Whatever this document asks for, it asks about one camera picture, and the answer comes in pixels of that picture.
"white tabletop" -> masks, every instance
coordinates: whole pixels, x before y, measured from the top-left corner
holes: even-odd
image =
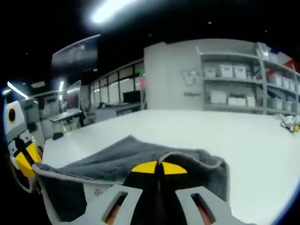
[[[57,122],[57,121],[61,121],[61,120],[66,120],[72,116],[76,116],[78,114],[80,114],[82,111],[80,109],[69,109],[65,112],[62,112],[61,114],[58,114],[56,116],[52,116],[51,118],[49,118],[49,120],[51,122]]]
[[[47,140],[43,163],[59,168],[128,135],[224,158],[232,214],[245,223],[274,221],[300,179],[299,133],[289,133],[273,116],[231,112],[150,110],[120,116]]]

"computer screen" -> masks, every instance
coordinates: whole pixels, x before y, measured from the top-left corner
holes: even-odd
[[[80,109],[81,80],[67,88],[67,109]]]

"gray plastic part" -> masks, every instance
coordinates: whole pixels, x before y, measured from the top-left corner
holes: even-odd
[[[104,222],[122,195],[127,195],[114,220],[114,225],[130,225],[135,206],[143,190],[114,185],[90,202],[85,213],[72,222],[62,222],[60,225],[106,225]]]
[[[245,223],[231,214],[231,208],[228,203],[222,201],[205,187],[177,190],[175,193],[181,203],[187,225],[204,225],[199,210],[192,199],[195,195],[200,198],[199,200],[206,209],[213,225],[245,225]]]

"yellow marking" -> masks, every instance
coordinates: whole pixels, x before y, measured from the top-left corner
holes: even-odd
[[[42,159],[39,156],[38,151],[36,149],[36,146],[35,146],[35,144],[33,142],[31,142],[31,144],[26,148],[26,150],[28,151],[29,155],[31,156],[31,158],[33,159],[33,161],[35,163],[42,162]]]
[[[162,162],[162,164],[163,164],[165,175],[187,173],[187,171],[179,165],[175,165],[167,162]]]
[[[28,161],[26,160],[25,156],[23,153],[19,153],[16,157],[15,160],[21,170],[21,172],[24,174],[25,177],[34,177],[35,174],[32,170],[32,167],[29,165]]]
[[[10,123],[14,123],[14,122],[15,122],[15,119],[14,119],[14,120],[10,120],[10,119],[9,119],[9,112],[10,112],[10,110],[14,110],[14,112],[15,112],[15,118],[17,117],[17,114],[16,114],[16,111],[15,111],[15,108],[14,108],[14,107],[10,107],[10,109],[8,110],[7,118],[8,118],[8,121],[9,121]]]
[[[154,173],[157,161],[142,163],[134,167],[131,172]]]

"storage box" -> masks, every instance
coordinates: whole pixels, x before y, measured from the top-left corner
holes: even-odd
[[[226,104],[227,95],[223,91],[211,90],[210,101],[213,104]]]
[[[274,73],[269,77],[269,82],[277,86],[282,86],[282,76]]]
[[[286,77],[282,77],[282,86],[286,89],[290,89],[290,79],[287,79]]]
[[[272,104],[272,108],[273,109],[279,109],[282,110],[282,104],[283,104],[283,100],[279,99],[279,98],[272,98],[271,99],[271,104]]]
[[[246,79],[247,78],[247,70],[245,66],[235,65],[233,66],[234,76],[237,79]]]
[[[298,114],[300,115],[300,103],[294,102],[292,105],[292,110],[294,112],[297,112],[297,110],[298,110]]]
[[[290,90],[295,92],[296,83],[293,80],[290,80]]]
[[[233,67],[229,64],[220,65],[221,77],[233,78]]]
[[[277,55],[270,52],[270,61],[277,63]]]
[[[213,78],[216,77],[216,68],[213,67],[205,67],[204,68],[205,77]]]
[[[254,54],[256,54],[256,49],[258,49],[264,60],[270,60],[269,49],[265,43],[257,42],[254,49]]]
[[[249,107],[255,107],[255,97],[254,96],[247,96],[247,106]]]
[[[291,111],[293,106],[293,102],[291,101],[283,101],[282,108],[287,111]]]
[[[246,99],[245,98],[238,98],[238,105],[239,106],[246,106]]]
[[[236,98],[236,97],[229,97],[228,98],[228,104],[229,105],[238,105],[238,98]]]

